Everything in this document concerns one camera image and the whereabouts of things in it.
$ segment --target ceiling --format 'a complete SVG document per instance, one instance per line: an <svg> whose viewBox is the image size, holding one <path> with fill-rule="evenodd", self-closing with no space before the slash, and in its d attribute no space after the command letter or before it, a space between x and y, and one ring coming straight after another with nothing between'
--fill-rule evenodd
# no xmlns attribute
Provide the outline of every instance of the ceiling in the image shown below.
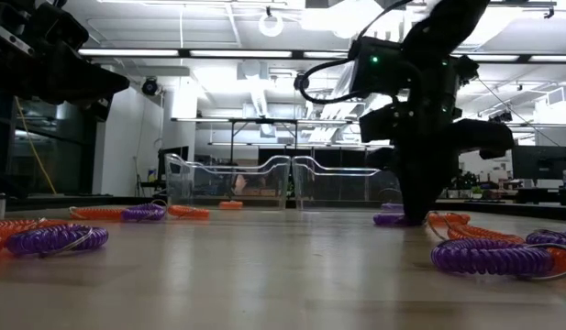
<svg viewBox="0 0 566 330"><path fill-rule="evenodd" d="M543 19L545 9L520 10L500 32L489 32L484 43L473 45L475 51L566 53L566 2L560 0L556 16ZM71 0L65 10L72 13L91 34L85 47L106 48L220 48L260 50L347 50L349 40L332 31L305 30L299 22L308 10L280 11L283 31L266 37L258 28L263 8L225 6L182 6L100 3L97 0ZM486 16L485 25L496 25L503 16ZM386 22L378 22L381 27ZM267 60L270 68L305 71L316 61ZM140 81L144 68L188 67L203 87L199 108L213 110L241 108L251 102L250 93L237 80L238 60L143 60L124 59L111 62L120 71L126 69L134 81ZM341 69L322 71L314 77L317 88L333 88ZM473 116L500 103L510 102L516 109L529 112L532 101L545 92L566 84L566 65L484 64L481 79L497 93L493 96L480 83L460 91L457 105L466 116ZM171 85L174 78L161 77ZM292 87L293 79L280 76L266 89L269 103L304 104Z"/></svg>

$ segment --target transparent container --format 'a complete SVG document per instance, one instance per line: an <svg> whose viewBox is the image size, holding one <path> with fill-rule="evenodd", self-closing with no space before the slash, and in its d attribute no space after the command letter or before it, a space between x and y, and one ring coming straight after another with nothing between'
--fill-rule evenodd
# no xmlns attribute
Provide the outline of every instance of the transparent container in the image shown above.
<svg viewBox="0 0 566 330"><path fill-rule="evenodd" d="M399 181L386 170L326 168L307 156L293 158L294 194L299 210L380 210L402 202Z"/></svg>
<svg viewBox="0 0 566 330"><path fill-rule="evenodd" d="M282 210L291 158L275 156L256 167L207 166L165 155L166 188L170 205L218 208L242 202L243 208Z"/></svg>

